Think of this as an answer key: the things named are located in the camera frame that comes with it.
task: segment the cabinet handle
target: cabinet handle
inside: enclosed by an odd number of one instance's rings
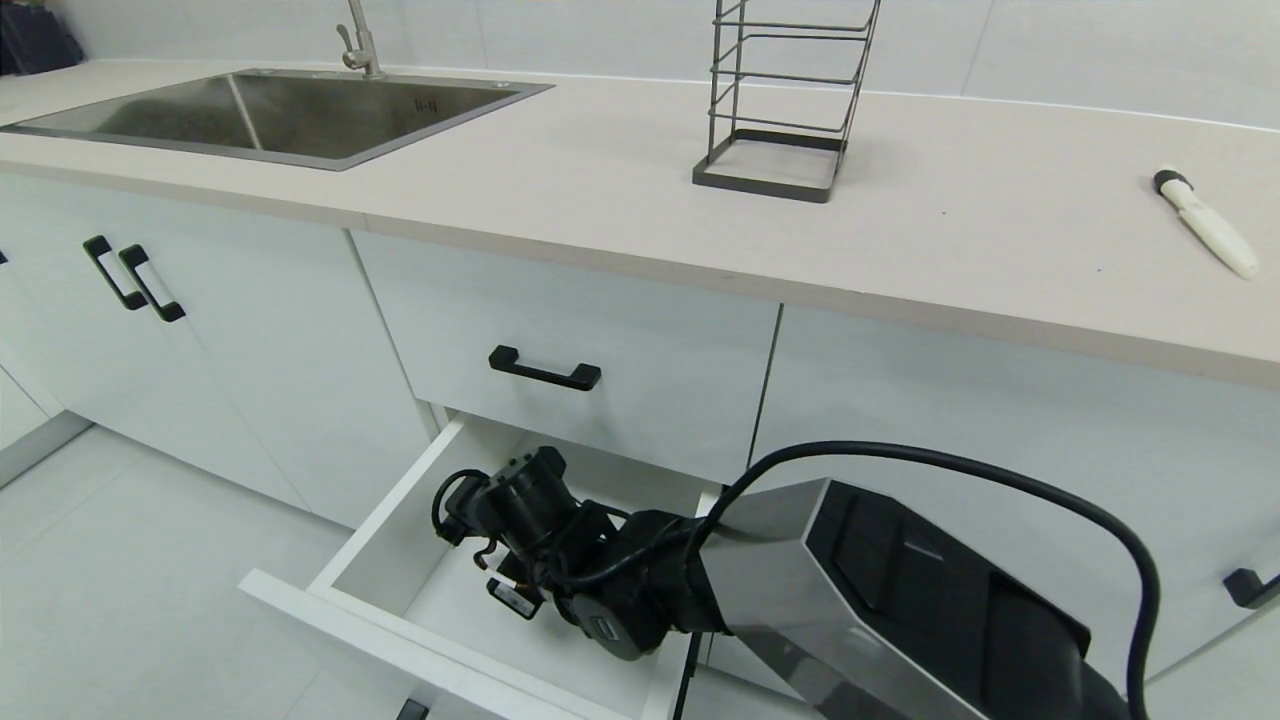
[[[129,277],[133,278],[133,282],[138,283],[138,287],[142,288],[142,295],[146,296],[147,302],[155,309],[156,315],[160,315],[160,319],[166,323],[186,318],[187,311],[182,309],[182,305],[178,305],[177,300],[160,305],[151,288],[147,287],[147,283],[142,282],[142,275],[138,274],[138,265],[150,259],[147,258],[147,251],[142,250],[141,245],[131,245],[120,251],[120,260],[124,260],[124,268],[129,270]]]
[[[120,286],[115,284],[111,275],[106,274],[106,268],[102,266],[101,258],[110,251],[111,243],[102,236],[95,236],[84,241],[84,254],[93,261],[93,266],[97,268],[97,272],[102,275],[102,279],[106,281],[106,284],[111,287],[111,292],[115,293],[115,299],[120,301],[120,305],[124,305],[125,310],[137,310],[138,307],[146,306],[147,299],[143,297],[141,292],[133,291],[124,295],[120,292]]]
[[[1231,600],[1247,610],[1262,610],[1272,600],[1280,598],[1280,577],[1263,584],[1253,570],[1240,568],[1222,580]]]
[[[493,352],[489,354],[489,366],[499,373],[509,373],[531,380],[541,380],[553,386],[567,387],[570,389],[579,389],[582,392],[591,389],[595,387],[595,383],[600,382],[600,369],[595,365],[580,363],[579,366],[573,369],[572,374],[559,375],[547,370],[518,365],[516,364],[516,360],[520,360],[520,351],[506,345],[494,347]]]
[[[401,707],[399,715],[396,716],[396,720],[426,720],[429,714],[430,711],[425,706],[419,705],[412,700],[406,700],[404,706]]]

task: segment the dish rack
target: dish rack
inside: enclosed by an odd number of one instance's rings
[[[872,1],[872,9],[865,22],[858,26],[753,22],[748,19],[746,14],[749,1],[740,0],[736,4],[728,5],[726,0],[716,0],[716,18],[712,20],[712,26],[716,28],[716,40],[712,50],[712,96],[710,108],[707,110],[710,127],[707,133],[707,156],[694,167],[694,184],[803,200],[806,202],[827,202],[831,200],[836,178],[840,174],[840,167],[849,150],[849,131],[852,127],[854,111],[858,109],[858,96],[863,88],[863,74],[867,69],[867,59],[870,56],[872,37],[876,35],[876,19],[879,17],[881,0]],[[858,67],[850,74],[845,76],[820,77],[744,70],[742,55],[746,42],[760,38],[787,40],[792,42],[861,42],[863,47],[858,59]],[[724,87],[722,78],[732,78],[728,87]],[[739,100],[745,78],[845,86],[850,88],[849,104],[846,105],[844,119],[836,126],[814,126],[745,117],[739,113]],[[728,136],[717,142],[717,131],[722,129],[721,120],[728,122]],[[763,129],[751,126],[786,129]],[[828,151],[833,154],[831,182],[826,186],[810,186],[716,172],[716,161],[739,141],[767,142]]]

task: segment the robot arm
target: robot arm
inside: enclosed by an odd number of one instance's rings
[[[1060,505],[1079,502],[1082,514],[1119,525],[1105,525],[1117,537],[1128,533],[1121,539],[1135,551],[1144,588],[1158,593],[1146,548],[1102,510],[1007,470],[877,443],[771,455],[704,519],[580,503],[561,479],[563,457],[543,447],[492,477],[456,473],[440,487],[433,523],[454,546],[483,537],[489,550],[509,548],[498,568],[509,583],[490,579],[489,591],[526,619],[552,602],[621,660],[653,652],[672,630],[732,633],[828,720],[1123,720],[1130,712],[1146,720],[1140,684],[1137,702],[1130,685],[1126,708],[1085,664],[1088,629],[892,498],[831,479],[740,497],[773,465],[817,454],[924,461],[909,456],[922,454]],[[1139,679],[1152,600],[1146,592],[1135,632],[1130,670],[1137,665]]]

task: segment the white brush handle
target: white brush handle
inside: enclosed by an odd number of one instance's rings
[[[1162,169],[1166,170],[1176,174],[1171,168]],[[1231,227],[1231,223],[1196,197],[1185,178],[1178,176],[1165,179],[1160,183],[1160,193],[1178,208],[1178,215],[1201,238],[1204,247],[1217,255],[1228,268],[1235,270],[1235,274],[1249,279],[1258,273],[1258,256],[1249,243]]]

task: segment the open drawer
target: open drawer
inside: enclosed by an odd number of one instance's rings
[[[667,720],[677,705],[689,637],[621,661],[550,605],[531,621],[489,597],[471,560],[435,537],[431,500],[454,470],[494,471],[511,456],[554,445],[579,498],[625,510],[694,515],[719,487],[602,451],[461,415],[356,530],[306,591],[260,570],[241,589],[276,614],[338,676],[429,708],[431,717]]]

